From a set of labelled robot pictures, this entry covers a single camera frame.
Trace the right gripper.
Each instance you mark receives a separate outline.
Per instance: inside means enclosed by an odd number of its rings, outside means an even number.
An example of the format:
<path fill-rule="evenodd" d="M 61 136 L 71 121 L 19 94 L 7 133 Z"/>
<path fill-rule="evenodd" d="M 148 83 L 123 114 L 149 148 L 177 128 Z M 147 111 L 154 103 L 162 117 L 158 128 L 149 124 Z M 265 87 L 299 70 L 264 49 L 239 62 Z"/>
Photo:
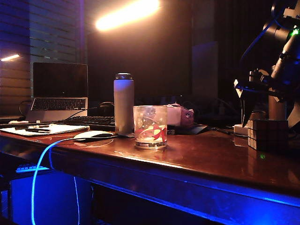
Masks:
<path fill-rule="evenodd" d="M 237 91 L 239 98 L 241 98 L 241 123 L 245 127 L 253 110 L 253 101 L 251 94 L 264 94 L 273 96 L 278 101 L 287 100 L 290 97 L 288 86 L 283 82 L 272 78 L 265 70 L 255 69 L 249 72 L 248 80 L 237 79 L 233 82 L 234 88 Z M 296 99 L 293 110 L 287 118 L 288 127 L 293 128 L 300 121 L 300 100 Z"/>

